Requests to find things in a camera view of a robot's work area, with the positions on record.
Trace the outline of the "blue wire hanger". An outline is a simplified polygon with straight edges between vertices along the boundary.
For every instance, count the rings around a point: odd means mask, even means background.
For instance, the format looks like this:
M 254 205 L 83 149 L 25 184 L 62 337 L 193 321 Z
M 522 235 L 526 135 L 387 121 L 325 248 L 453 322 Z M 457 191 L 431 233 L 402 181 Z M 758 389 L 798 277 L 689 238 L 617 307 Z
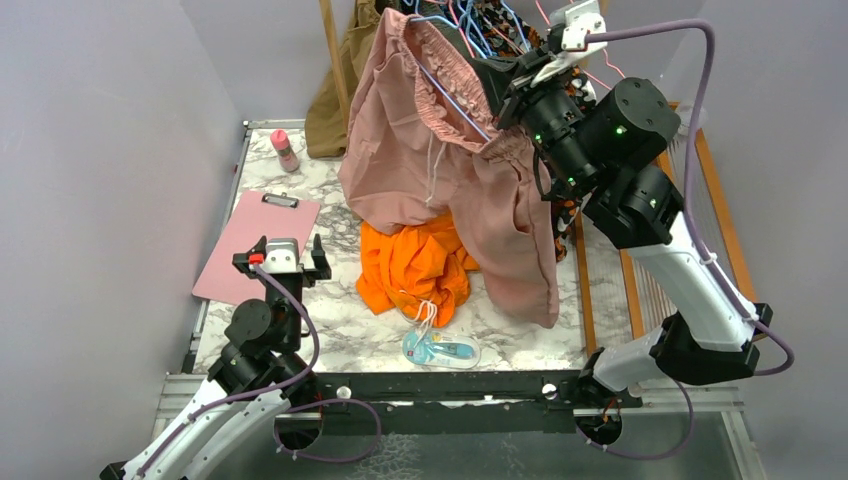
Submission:
M 423 84 L 416 89 L 418 110 L 435 133 L 469 150 L 499 136 L 482 84 L 472 68 L 477 58 L 461 39 L 458 25 L 443 16 L 403 18 L 405 51 Z

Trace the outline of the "pink shorts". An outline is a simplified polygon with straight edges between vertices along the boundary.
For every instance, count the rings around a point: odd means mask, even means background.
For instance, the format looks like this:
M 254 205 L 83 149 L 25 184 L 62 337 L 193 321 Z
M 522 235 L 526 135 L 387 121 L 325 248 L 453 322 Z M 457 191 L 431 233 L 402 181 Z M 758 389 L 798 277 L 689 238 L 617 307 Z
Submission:
M 560 310 L 557 261 L 531 141 L 518 127 L 494 126 L 499 136 L 474 151 L 428 127 L 416 101 L 423 84 L 405 51 L 405 16 L 382 13 L 352 99 L 339 170 L 346 202 L 385 234 L 451 214 L 492 302 L 550 328 Z

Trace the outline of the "pink wire hanger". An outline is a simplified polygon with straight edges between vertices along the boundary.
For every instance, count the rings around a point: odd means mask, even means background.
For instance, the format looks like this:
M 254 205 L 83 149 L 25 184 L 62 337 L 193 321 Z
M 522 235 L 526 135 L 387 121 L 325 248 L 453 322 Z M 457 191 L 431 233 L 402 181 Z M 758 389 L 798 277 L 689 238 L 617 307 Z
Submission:
M 546 30 L 549 31 L 556 23 L 565 22 L 565 13 L 560 13 L 565 7 L 573 6 L 576 1 L 535 1 L 534 5 L 545 22 Z M 620 80 L 623 80 L 625 72 L 610 59 L 607 50 L 601 50 L 591 58 L 585 58 L 581 63 L 580 70 L 583 71 L 602 92 L 608 92 Z

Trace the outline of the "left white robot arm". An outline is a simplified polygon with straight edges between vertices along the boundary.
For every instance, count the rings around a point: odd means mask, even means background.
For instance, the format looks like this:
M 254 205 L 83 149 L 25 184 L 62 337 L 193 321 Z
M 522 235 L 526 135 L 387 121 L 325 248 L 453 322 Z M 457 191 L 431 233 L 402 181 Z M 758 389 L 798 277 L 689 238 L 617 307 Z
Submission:
M 313 401 L 320 342 L 302 302 L 304 289 L 332 269 L 321 238 L 305 266 L 293 238 L 261 237 L 232 258 L 261 283 L 264 295 L 243 301 L 225 330 L 227 344 L 175 419 L 139 454 L 108 464 L 102 479 L 205 479 L 262 423 Z

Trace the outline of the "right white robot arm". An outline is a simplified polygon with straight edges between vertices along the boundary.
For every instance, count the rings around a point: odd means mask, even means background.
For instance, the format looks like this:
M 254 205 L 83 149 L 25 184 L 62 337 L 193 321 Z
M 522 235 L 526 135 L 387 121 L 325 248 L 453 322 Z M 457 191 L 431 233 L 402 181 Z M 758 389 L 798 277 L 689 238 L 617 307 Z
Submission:
M 583 201 L 583 213 L 619 250 L 647 270 L 675 306 L 649 334 L 597 350 L 575 392 L 600 407 L 646 380 L 667 377 L 711 385 L 755 375 L 757 320 L 771 308 L 723 290 L 718 264 L 700 256 L 687 228 L 684 198 L 654 163 L 680 119 L 648 80 L 619 81 L 600 102 L 581 108 L 566 73 L 545 77 L 543 50 L 475 59 L 497 127 L 519 126 L 556 179 L 556 191 Z

